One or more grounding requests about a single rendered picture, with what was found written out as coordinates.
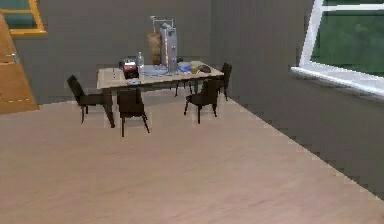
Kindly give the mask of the clear plastic bottle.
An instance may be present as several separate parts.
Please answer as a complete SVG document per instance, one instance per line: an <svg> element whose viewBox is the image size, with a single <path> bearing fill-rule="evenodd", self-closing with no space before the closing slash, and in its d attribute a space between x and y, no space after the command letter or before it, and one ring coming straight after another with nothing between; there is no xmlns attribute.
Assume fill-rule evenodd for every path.
<svg viewBox="0 0 384 224"><path fill-rule="evenodd" d="M142 52L138 52L138 56L137 56L137 66L138 66L138 73L139 75L143 75L144 74L144 56L142 54Z"/></svg>

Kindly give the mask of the white framed window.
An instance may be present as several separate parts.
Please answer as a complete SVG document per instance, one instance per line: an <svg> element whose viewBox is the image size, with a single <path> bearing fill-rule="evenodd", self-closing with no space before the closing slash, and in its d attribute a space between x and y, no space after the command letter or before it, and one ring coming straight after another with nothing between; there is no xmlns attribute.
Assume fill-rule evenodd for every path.
<svg viewBox="0 0 384 224"><path fill-rule="evenodd" d="M314 0L291 71L384 98L384 0Z"/></svg>

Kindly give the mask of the light wooden dining table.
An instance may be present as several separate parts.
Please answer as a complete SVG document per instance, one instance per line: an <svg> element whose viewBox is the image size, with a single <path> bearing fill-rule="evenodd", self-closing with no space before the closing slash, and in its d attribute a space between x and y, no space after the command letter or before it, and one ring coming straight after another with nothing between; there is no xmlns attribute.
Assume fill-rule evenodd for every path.
<svg viewBox="0 0 384 224"><path fill-rule="evenodd" d="M100 68L97 71L97 88L102 91L106 105L104 106L109 124L111 128L115 127L115 119L113 113L112 94L128 89L141 89L151 87L158 84L171 84L182 81L197 81L207 79L218 79L223 73L212 67L210 73L197 72L183 73L181 71L168 72L165 75L146 76L139 75L138 78L126 79L122 69L117 67Z"/></svg>

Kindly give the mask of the brown furry tall object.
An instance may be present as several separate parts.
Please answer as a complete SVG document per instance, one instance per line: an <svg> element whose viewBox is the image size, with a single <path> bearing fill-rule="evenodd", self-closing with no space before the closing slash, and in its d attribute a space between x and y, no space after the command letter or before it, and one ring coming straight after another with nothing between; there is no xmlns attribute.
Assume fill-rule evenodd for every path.
<svg viewBox="0 0 384 224"><path fill-rule="evenodd" d="M148 42L151 49L151 59L154 65L161 64L161 34L159 32L151 32L147 34Z"/></svg>

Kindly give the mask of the red and black toaster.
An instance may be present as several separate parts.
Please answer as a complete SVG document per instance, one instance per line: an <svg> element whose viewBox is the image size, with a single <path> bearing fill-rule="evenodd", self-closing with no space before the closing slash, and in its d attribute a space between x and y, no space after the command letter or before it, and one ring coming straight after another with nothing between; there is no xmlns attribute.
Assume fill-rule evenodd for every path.
<svg viewBox="0 0 384 224"><path fill-rule="evenodd" d="M126 79L138 78L138 66L134 59L125 59L123 62L123 73Z"/></svg>

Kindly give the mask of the dark brown dining chair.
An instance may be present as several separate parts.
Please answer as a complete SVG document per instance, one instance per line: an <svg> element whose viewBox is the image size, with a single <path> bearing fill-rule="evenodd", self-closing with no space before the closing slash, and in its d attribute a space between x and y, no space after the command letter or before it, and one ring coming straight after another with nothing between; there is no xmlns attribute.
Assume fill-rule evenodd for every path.
<svg viewBox="0 0 384 224"><path fill-rule="evenodd" d="M221 72L223 76L219 79L219 89L223 90L225 99L228 99L227 88L229 86L229 79L232 72L232 66L225 62L222 66Z"/></svg>
<svg viewBox="0 0 384 224"><path fill-rule="evenodd" d="M141 117L147 132L150 132L147 124L144 102L139 89L128 89L117 93L117 104L121 119L121 136L125 136L125 121L127 118Z"/></svg>
<svg viewBox="0 0 384 224"><path fill-rule="evenodd" d="M188 105L193 104L197 107L197 122L200 122L201 110L204 106L210 105L214 116L217 116L218 81L207 80L203 82L200 92L188 95L183 114L187 114Z"/></svg>
<svg viewBox="0 0 384 224"><path fill-rule="evenodd" d="M104 95L102 93L86 94L75 75L71 75L67 79L67 83L78 106L81 108L81 122L84 122L89 106L105 104Z"/></svg>

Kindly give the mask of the tall grey metal appliance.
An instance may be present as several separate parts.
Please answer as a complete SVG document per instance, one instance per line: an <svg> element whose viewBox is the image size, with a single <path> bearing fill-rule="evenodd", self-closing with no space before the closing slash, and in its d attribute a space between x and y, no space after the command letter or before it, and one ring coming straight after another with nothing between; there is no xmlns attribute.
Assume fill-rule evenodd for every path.
<svg viewBox="0 0 384 224"><path fill-rule="evenodd" d="M161 34L161 64L168 68L169 72L176 72L177 66L177 29L174 19L151 16L152 32Z"/></svg>

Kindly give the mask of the orange wooden room door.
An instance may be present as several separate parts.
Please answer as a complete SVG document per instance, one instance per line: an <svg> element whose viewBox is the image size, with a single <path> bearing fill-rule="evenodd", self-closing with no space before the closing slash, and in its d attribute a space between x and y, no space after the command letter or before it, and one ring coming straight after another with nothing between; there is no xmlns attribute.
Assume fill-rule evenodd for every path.
<svg viewBox="0 0 384 224"><path fill-rule="evenodd" d="M0 114L38 110L23 65L14 63L12 53L17 50L0 13Z"/></svg>

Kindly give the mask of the grey blue flat plate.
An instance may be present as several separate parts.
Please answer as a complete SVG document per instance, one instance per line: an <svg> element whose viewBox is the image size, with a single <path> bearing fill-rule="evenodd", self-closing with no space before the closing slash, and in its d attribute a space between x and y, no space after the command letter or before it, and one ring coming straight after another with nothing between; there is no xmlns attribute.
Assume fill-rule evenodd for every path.
<svg viewBox="0 0 384 224"><path fill-rule="evenodd" d="M159 76L168 73L168 68L162 65L145 65L144 74L146 76Z"/></svg>

